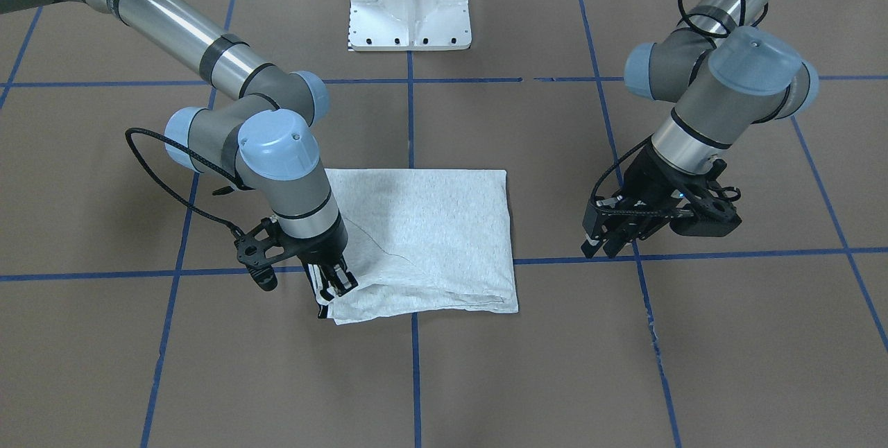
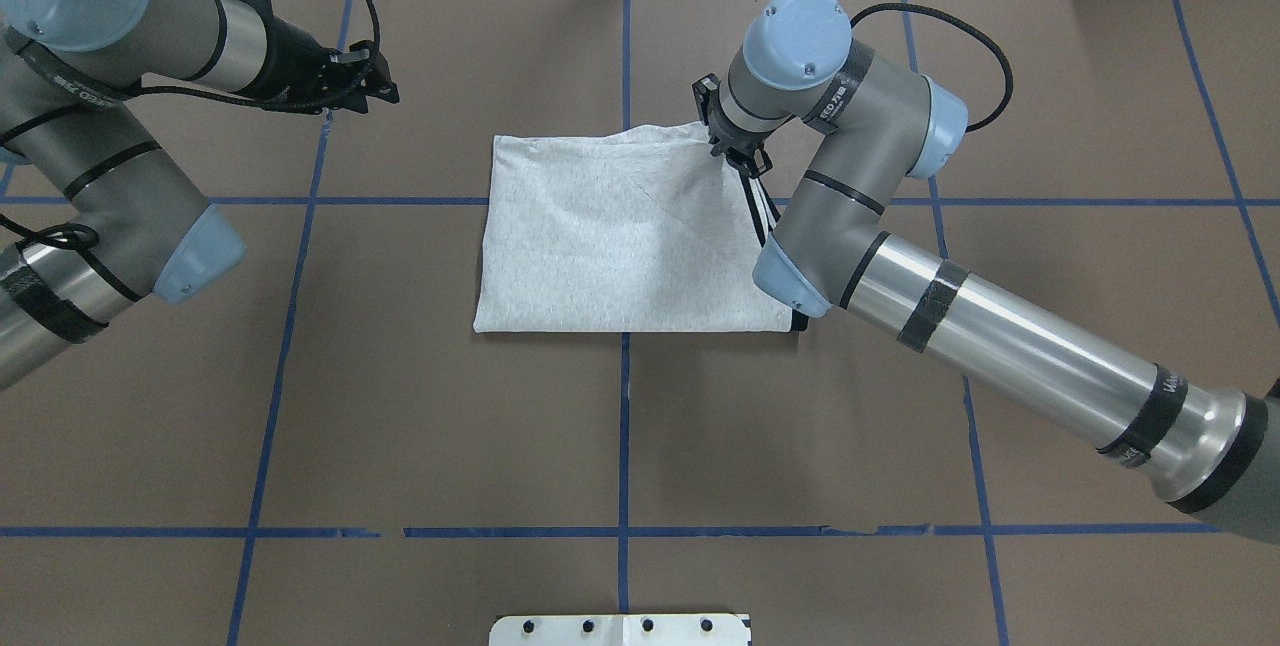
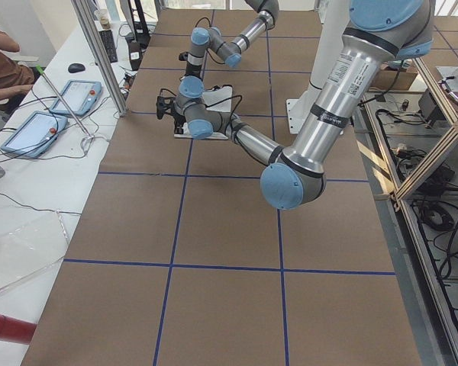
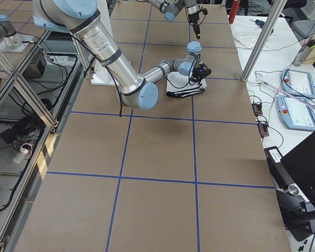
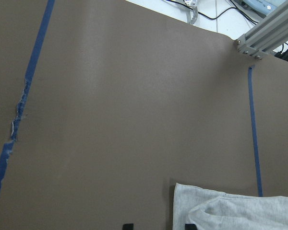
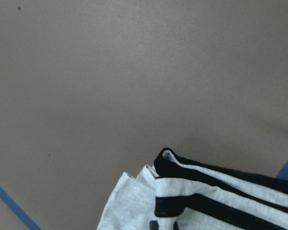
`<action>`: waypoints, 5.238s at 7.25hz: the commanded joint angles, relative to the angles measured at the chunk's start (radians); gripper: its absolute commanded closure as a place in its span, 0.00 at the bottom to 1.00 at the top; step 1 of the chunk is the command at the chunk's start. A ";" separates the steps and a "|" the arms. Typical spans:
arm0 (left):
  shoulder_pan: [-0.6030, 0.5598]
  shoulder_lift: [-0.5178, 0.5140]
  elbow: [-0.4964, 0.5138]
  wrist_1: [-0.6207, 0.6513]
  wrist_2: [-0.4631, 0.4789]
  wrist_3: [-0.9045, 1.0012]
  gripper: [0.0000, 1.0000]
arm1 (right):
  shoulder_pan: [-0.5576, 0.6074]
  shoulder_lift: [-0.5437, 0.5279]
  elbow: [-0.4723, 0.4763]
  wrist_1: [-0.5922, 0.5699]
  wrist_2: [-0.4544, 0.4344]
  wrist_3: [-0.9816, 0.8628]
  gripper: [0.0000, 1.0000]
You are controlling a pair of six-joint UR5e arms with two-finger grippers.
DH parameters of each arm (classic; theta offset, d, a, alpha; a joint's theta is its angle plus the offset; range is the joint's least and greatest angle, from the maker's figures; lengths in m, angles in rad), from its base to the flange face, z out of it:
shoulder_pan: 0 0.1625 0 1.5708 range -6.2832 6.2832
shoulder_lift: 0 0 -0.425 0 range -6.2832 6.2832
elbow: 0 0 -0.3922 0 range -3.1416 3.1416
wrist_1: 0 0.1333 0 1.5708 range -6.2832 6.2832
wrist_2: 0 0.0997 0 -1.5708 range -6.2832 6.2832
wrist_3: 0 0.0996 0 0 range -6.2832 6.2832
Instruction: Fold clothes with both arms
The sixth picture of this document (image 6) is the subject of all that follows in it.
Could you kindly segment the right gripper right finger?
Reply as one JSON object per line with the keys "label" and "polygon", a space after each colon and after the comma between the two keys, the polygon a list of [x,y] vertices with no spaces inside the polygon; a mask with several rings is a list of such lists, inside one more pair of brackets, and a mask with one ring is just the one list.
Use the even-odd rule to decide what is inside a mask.
{"label": "right gripper right finger", "polygon": [[173,230],[179,230],[178,223],[175,221],[173,224]]}

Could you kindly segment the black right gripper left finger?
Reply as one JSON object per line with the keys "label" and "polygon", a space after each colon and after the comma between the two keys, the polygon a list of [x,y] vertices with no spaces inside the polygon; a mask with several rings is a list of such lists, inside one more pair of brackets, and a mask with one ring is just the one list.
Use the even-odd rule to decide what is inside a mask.
{"label": "black right gripper left finger", "polygon": [[157,220],[152,220],[149,222],[149,229],[150,230],[159,230],[159,223]]}

